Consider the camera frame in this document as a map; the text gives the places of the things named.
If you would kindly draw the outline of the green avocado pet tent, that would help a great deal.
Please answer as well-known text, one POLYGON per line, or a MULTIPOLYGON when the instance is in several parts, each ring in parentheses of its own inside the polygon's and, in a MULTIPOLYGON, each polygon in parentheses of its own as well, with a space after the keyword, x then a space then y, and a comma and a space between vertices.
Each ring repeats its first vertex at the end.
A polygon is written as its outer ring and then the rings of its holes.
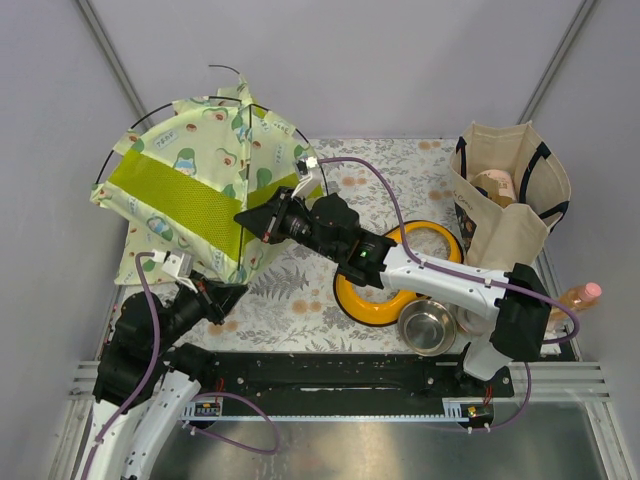
POLYGON ((170 107, 169 118, 121 137, 113 148, 121 159, 91 201, 190 254, 207 278, 246 284, 284 247, 263 243, 234 216, 296 187, 296 161, 316 152, 254 99, 244 77, 170 107))

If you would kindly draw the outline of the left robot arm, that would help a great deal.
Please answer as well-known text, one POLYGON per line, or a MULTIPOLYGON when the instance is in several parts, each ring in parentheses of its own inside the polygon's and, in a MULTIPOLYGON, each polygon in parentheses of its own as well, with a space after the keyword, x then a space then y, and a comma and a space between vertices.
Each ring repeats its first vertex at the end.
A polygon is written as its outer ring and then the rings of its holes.
POLYGON ((144 286, 121 306, 93 388, 79 479, 147 479, 180 414, 216 386, 215 354, 178 340, 206 319, 223 324, 246 293, 193 274, 168 304, 144 286))

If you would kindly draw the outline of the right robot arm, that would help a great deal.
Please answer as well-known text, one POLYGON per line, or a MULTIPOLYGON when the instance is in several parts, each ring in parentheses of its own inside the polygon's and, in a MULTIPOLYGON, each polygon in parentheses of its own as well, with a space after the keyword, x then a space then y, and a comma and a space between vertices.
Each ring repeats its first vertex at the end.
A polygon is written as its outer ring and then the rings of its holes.
POLYGON ((235 215, 261 241, 293 240, 334 261, 338 273, 358 286, 408 290, 467 310, 489 324, 473 340, 455 371, 464 394, 486 389, 512 361, 539 359, 551 310, 536 271, 517 263, 509 272, 417 257, 394 240, 360 225, 358 213, 336 194, 305 202, 284 189, 266 203, 235 215))

